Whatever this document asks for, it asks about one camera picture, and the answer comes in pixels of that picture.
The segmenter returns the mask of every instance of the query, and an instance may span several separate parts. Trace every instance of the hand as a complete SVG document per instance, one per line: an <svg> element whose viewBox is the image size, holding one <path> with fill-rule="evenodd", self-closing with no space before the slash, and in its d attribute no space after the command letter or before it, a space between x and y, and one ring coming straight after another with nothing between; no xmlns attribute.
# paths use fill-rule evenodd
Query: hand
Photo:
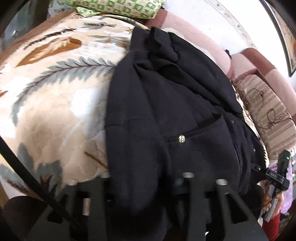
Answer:
<svg viewBox="0 0 296 241"><path fill-rule="evenodd" d="M267 184L265 186L265 191L266 193L264 194L263 198L262 198L262 210L263 211L268 211L271 208L271 201L272 201L272 197L268 195L268 190L269 190L269 184ZM271 219L273 219L275 216L277 216L280 213L280 208L284 202L284 194L283 192L279 193L276 198L279 200L278 204L276 205L276 208L274 210L274 213L271 217Z"/></svg>

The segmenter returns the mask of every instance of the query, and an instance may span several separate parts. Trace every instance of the black jacket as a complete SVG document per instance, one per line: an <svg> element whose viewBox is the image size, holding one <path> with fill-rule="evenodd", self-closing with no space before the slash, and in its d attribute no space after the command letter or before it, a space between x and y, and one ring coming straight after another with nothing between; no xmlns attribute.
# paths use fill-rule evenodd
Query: black jacket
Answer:
<svg viewBox="0 0 296 241"><path fill-rule="evenodd" d="M190 43L157 28L134 29L110 84L105 127L114 210L122 214L114 222L125 235L116 240L163 239L163 179L183 172L202 184L224 178L245 195L250 163L264 165L227 76Z"/></svg>

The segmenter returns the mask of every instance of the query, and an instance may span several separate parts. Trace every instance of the jacket sleeve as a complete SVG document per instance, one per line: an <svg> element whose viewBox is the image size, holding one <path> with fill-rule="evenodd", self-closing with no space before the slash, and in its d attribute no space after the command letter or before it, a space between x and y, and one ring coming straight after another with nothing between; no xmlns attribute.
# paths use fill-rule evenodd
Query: jacket sleeve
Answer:
<svg viewBox="0 0 296 241"><path fill-rule="evenodd" d="M275 241L279 235L279 217L280 213L271 219L269 222L263 221L263 230L266 233L269 241Z"/></svg>

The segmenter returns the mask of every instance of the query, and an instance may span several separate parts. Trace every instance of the jacket pocket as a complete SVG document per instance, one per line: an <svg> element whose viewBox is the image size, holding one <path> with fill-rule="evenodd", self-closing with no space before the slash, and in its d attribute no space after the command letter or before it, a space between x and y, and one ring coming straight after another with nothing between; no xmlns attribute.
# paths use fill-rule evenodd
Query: jacket pocket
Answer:
<svg viewBox="0 0 296 241"><path fill-rule="evenodd" d="M172 174L193 172L210 185L223 178L238 188L240 163L222 115L203 128L168 138L167 146Z"/></svg>

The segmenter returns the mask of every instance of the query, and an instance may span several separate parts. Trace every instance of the black cable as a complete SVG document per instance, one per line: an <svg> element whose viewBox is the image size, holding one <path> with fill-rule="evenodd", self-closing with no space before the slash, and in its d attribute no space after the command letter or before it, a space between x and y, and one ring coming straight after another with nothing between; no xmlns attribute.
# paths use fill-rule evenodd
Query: black cable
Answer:
<svg viewBox="0 0 296 241"><path fill-rule="evenodd" d="M7 163L13 168L16 174L49 206L53 208L59 215L61 215L66 221L71 223L74 228L81 230L81 227L76 219L67 212L59 202L57 202L31 175L31 173L24 167L12 150L8 147L6 142L0 136L0 154L7 161Z"/></svg>

